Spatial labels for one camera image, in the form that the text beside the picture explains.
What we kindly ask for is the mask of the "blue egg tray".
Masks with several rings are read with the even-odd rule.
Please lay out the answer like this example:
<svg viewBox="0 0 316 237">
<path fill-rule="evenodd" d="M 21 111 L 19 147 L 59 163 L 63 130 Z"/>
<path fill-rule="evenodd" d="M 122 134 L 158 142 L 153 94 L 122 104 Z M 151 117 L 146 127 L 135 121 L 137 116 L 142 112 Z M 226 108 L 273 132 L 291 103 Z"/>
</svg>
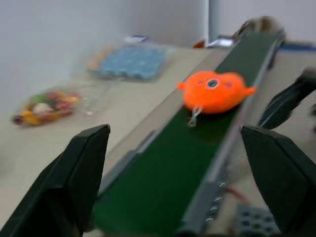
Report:
<svg viewBox="0 0 316 237">
<path fill-rule="evenodd" d="M 102 59 L 96 71 L 106 78 L 147 82 L 162 73 L 173 52 L 173 48 L 156 45 L 123 46 Z"/>
</svg>

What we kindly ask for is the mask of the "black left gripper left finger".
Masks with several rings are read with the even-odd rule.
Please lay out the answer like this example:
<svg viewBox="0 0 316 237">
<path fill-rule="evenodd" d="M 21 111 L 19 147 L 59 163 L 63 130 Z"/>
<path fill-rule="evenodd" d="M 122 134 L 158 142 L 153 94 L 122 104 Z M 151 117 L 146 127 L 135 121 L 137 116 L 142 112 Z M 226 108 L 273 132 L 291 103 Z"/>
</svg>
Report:
<svg viewBox="0 0 316 237">
<path fill-rule="evenodd" d="M 82 237 L 101 184 L 110 126 L 74 136 L 37 177 L 0 237 Z"/>
</svg>

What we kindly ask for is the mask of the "white and blue packet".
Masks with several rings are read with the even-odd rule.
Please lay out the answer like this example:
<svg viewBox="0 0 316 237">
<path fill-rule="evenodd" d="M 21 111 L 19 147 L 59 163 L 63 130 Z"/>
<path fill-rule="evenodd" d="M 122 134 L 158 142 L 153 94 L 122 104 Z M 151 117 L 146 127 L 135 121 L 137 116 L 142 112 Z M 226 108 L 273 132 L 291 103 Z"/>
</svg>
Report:
<svg viewBox="0 0 316 237">
<path fill-rule="evenodd" d="M 143 35 L 133 35 L 133 36 L 128 36 L 124 39 L 126 43 L 144 43 L 149 41 L 150 38 L 147 36 Z"/>
</svg>

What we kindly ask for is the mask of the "orange plush fish toy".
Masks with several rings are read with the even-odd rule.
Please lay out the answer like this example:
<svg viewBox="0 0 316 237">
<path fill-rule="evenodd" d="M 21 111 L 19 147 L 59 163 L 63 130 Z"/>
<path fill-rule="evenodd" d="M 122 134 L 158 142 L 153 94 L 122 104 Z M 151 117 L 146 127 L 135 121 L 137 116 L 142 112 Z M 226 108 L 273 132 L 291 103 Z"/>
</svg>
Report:
<svg viewBox="0 0 316 237">
<path fill-rule="evenodd" d="M 209 115 L 224 113 L 257 91 L 256 87 L 247 86 L 238 73 L 215 71 L 197 72 L 178 83 L 177 89 L 183 91 L 187 109 L 197 109 Z"/>
</svg>

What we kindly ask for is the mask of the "grey perforated basket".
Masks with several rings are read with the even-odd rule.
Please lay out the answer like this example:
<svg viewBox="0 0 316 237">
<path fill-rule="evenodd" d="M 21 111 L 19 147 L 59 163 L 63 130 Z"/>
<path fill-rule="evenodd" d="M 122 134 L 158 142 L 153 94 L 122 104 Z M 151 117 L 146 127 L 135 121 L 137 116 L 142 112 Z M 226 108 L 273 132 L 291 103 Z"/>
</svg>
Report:
<svg viewBox="0 0 316 237">
<path fill-rule="evenodd" d="M 281 233 L 268 210 L 250 205 L 237 206 L 235 227 L 241 237 L 271 237 Z"/>
</svg>

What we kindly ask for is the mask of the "green conveyor belt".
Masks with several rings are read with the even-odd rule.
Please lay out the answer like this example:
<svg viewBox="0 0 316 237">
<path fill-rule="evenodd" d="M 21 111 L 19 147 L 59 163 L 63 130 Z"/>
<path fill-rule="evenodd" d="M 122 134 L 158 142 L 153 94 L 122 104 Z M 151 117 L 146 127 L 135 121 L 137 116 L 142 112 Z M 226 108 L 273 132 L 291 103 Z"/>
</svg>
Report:
<svg viewBox="0 0 316 237">
<path fill-rule="evenodd" d="M 283 32 L 251 32 L 214 71 L 201 71 L 185 83 L 214 92 L 219 79 L 241 76 L 255 84 L 283 41 Z M 203 114 L 198 125 L 187 124 L 191 110 L 182 107 L 154 140 L 137 153 L 103 190 L 95 204 L 95 224 L 115 236 L 172 237 L 206 170 L 238 114 L 233 106 L 218 115 Z"/>
</svg>

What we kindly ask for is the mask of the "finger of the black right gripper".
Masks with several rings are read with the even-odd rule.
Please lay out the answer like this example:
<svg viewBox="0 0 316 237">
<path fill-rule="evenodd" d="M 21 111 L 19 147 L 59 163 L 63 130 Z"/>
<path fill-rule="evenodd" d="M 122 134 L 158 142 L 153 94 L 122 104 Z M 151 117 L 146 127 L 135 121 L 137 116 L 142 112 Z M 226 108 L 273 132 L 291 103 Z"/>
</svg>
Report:
<svg viewBox="0 0 316 237">
<path fill-rule="evenodd" d="M 287 121 L 292 111 L 316 90 L 316 68 L 307 68 L 296 81 L 275 95 L 266 106 L 258 126 L 274 129 Z"/>
</svg>

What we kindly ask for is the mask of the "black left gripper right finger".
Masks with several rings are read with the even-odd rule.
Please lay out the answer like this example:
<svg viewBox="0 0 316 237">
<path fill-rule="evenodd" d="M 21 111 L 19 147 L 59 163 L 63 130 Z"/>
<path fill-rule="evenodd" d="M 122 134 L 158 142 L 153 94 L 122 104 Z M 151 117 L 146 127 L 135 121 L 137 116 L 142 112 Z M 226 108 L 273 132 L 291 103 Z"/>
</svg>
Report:
<svg viewBox="0 0 316 237">
<path fill-rule="evenodd" d="M 262 127 L 240 133 L 255 183 L 285 234 L 316 234 L 316 164 L 286 136 Z"/>
</svg>

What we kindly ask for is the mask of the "brown eggs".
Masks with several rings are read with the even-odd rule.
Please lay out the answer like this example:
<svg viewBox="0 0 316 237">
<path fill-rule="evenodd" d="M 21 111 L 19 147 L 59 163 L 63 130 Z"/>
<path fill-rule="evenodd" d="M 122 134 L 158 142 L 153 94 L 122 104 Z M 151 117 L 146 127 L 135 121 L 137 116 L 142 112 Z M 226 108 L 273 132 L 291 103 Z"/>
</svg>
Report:
<svg viewBox="0 0 316 237">
<path fill-rule="evenodd" d="M 87 69 L 96 71 L 100 68 L 101 62 L 115 50 L 112 46 L 104 47 L 101 51 L 94 54 L 93 58 L 88 62 Z"/>
</svg>

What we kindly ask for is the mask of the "bag of colourful toys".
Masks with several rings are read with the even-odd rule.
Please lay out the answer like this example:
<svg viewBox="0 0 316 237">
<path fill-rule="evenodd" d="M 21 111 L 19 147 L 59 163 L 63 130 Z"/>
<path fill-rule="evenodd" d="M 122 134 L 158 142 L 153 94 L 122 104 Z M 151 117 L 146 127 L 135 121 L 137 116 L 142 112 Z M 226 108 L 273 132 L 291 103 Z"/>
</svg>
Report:
<svg viewBox="0 0 316 237">
<path fill-rule="evenodd" d="M 92 116 L 110 90 L 108 83 L 67 84 L 51 87 L 30 96 L 13 113 L 10 120 L 22 127 L 41 126 L 79 114 Z"/>
</svg>

